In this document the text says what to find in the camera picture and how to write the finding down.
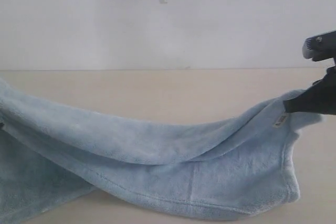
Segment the light blue towel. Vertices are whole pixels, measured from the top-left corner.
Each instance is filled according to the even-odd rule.
[[[246,218],[296,201],[293,144],[301,128],[321,121],[319,114],[284,114],[282,101],[301,92],[233,119],[172,125],[73,108],[0,80],[0,223],[31,218],[95,188],[208,220]]]

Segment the table surface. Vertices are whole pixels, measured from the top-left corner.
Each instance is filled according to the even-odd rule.
[[[324,69],[181,71],[0,72],[29,94],[83,109],[167,123],[197,123],[238,115],[256,103],[304,89]],[[237,224],[336,223],[336,116],[303,130],[294,164],[298,202]],[[169,216],[133,206],[102,191],[80,197],[26,224],[213,223]]]

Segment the towel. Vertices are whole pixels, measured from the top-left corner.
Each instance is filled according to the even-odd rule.
[[[205,220],[244,219],[294,202],[294,143],[322,120],[285,113],[283,100],[302,92],[235,118],[177,125],[74,108],[0,79],[0,223],[20,223],[97,188]]]

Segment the towel label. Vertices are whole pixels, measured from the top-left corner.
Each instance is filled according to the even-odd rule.
[[[283,113],[279,118],[278,118],[278,120],[273,124],[273,127],[274,128],[279,128],[279,127],[281,127],[284,123],[285,123],[285,121],[287,120],[287,118],[288,118],[288,113]]]

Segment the white wall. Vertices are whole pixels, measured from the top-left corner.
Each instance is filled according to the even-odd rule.
[[[334,0],[0,0],[0,69],[321,66],[301,46],[335,13]]]

